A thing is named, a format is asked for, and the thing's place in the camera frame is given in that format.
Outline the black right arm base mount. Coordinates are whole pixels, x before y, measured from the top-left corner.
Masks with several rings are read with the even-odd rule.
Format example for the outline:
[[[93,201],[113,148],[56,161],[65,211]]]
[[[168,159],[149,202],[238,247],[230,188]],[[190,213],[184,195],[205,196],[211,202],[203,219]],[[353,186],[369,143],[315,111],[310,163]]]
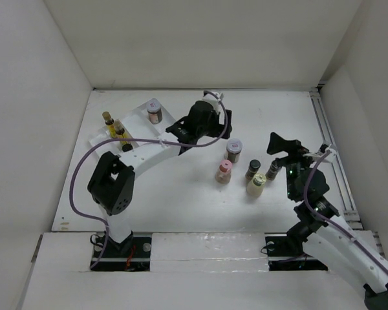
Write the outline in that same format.
[[[261,253],[268,257],[269,271],[328,271],[328,267],[303,250],[311,230],[295,224],[287,232],[264,234],[265,244]]]

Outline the black cap spice jar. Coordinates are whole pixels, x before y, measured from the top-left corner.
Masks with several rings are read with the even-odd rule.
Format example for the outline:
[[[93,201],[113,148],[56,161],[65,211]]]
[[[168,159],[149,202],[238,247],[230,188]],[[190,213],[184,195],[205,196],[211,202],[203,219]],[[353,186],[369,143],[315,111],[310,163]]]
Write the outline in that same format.
[[[128,152],[130,150],[133,150],[133,146],[130,143],[126,143],[122,145],[123,152]]]

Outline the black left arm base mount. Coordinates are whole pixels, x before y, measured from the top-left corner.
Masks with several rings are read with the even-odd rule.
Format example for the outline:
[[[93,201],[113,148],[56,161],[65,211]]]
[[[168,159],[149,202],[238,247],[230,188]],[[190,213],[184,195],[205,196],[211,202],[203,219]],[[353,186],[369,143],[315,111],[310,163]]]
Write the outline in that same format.
[[[105,249],[105,235],[90,237],[92,257],[90,270],[96,272],[145,272],[150,270],[152,234],[133,234],[125,243],[115,246],[108,241]]]

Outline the cream cap sauce bottle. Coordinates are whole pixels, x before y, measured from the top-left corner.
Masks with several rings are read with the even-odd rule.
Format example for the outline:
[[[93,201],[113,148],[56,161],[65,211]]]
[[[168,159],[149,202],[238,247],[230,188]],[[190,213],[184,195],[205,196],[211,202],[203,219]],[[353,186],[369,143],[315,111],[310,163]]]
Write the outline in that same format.
[[[246,192],[255,198],[260,197],[263,193],[264,186],[266,184],[266,176],[259,172],[252,174],[247,172],[246,178]]]

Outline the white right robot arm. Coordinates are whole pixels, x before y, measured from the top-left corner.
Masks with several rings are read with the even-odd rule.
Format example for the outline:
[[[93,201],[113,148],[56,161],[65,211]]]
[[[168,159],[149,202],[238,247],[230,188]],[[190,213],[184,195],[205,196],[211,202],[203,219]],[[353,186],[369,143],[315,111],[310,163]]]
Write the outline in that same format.
[[[330,189],[318,169],[336,156],[332,144],[323,143],[310,152],[299,140],[286,140],[272,132],[267,154],[285,152],[270,165],[266,177],[272,181],[286,170],[289,200],[297,203],[299,221],[283,236],[267,236],[268,256],[275,264],[288,264],[311,256],[340,275],[364,299],[367,309],[388,309],[388,261],[361,237],[326,198]]]

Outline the pink cap spice bottle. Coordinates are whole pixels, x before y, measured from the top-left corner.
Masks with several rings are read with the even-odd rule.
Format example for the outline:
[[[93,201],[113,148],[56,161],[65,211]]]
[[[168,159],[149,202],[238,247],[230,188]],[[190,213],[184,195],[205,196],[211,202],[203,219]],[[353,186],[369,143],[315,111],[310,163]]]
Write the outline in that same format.
[[[215,174],[215,180],[221,184],[228,184],[232,176],[232,162],[222,160]]]

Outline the yellow label bottle gold cap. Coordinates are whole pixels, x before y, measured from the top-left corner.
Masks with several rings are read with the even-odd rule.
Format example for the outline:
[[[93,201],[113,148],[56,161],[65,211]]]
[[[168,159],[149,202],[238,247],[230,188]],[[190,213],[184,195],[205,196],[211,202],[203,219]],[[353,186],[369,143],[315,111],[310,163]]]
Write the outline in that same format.
[[[114,127],[114,119],[112,118],[111,114],[107,111],[102,113],[103,120],[105,122],[105,125],[109,131],[109,134],[112,138],[116,138],[116,130]]]

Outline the white lid jar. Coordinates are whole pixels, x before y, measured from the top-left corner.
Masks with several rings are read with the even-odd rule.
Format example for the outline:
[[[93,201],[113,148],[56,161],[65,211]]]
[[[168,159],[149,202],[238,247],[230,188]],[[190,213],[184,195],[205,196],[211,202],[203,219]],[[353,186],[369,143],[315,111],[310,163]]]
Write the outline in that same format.
[[[156,98],[150,99],[146,104],[148,118],[152,124],[159,124],[162,121],[162,106]]]
[[[226,144],[225,158],[232,163],[237,163],[242,149],[243,143],[241,140],[237,138],[229,139]]]

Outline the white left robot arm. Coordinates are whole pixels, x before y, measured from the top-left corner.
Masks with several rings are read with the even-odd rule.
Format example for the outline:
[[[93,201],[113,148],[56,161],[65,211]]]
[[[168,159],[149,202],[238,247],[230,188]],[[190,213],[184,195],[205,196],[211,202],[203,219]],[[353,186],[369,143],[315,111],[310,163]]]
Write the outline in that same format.
[[[132,150],[116,154],[104,152],[88,183],[92,199],[104,210],[109,248],[117,256],[131,250],[132,230],[125,219],[125,210],[131,203],[136,179],[155,165],[179,156],[187,150],[200,147],[204,136],[228,139],[232,131],[232,111],[219,112],[210,101],[199,100],[187,116],[168,126],[155,139],[143,138]]]

